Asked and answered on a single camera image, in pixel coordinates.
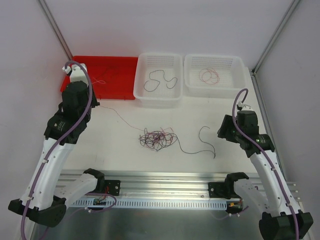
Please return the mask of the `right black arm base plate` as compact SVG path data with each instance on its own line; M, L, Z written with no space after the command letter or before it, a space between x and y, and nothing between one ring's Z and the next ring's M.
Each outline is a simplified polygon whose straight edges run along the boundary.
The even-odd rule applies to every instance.
M227 199L226 187L224 182L209 182L208 183L209 198Z

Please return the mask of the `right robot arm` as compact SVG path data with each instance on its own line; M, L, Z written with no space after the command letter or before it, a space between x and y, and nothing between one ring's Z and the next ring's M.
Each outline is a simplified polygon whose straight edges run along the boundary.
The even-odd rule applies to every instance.
M265 195L243 172L229 173L218 196L242 198L261 217L259 231L265 240L301 240L314 223L293 197L281 172L271 138L259 132L258 117L252 110L240 110L236 116L225 115L217 132L220 139L239 144L256 169Z

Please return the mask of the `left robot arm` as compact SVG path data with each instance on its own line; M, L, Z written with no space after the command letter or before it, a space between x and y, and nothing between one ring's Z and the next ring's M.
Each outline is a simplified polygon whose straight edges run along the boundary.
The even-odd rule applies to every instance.
M83 195L92 192L99 195L105 190L105 175L89 168L75 182L56 189L62 168L75 147L80 134L91 119L86 112L84 119L64 139L60 137L76 123L84 113L89 100L89 86L83 81L69 83L62 92L62 102L57 112L47 122L42 154L32 180L25 193L10 201L8 209L18 215L26 215L31 221L54 228L65 216L67 209Z

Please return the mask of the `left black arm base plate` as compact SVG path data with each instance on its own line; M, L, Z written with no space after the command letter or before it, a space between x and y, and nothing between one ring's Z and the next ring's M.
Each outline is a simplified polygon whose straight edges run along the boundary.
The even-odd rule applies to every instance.
M109 194L113 196L119 196L121 190L121 181L120 180L104 180L104 188L102 192L104 194Z

